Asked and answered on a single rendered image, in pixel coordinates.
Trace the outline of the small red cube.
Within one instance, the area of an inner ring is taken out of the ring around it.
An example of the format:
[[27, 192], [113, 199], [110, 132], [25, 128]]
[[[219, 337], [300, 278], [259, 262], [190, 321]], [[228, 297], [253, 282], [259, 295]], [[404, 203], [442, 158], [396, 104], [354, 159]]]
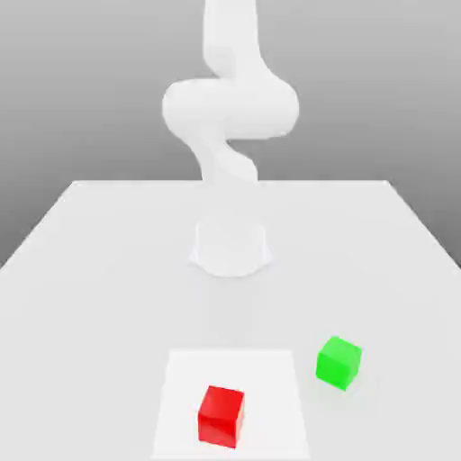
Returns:
[[235, 449], [245, 417], [245, 394], [209, 385], [197, 413], [198, 440]]

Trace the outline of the small green cube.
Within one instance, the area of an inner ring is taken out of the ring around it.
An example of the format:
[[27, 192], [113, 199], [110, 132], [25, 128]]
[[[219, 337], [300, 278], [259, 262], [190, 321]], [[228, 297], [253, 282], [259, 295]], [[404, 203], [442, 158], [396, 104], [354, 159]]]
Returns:
[[331, 337], [317, 356], [315, 374], [322, 381], [346, 391], [360, 368], [362, 348]]

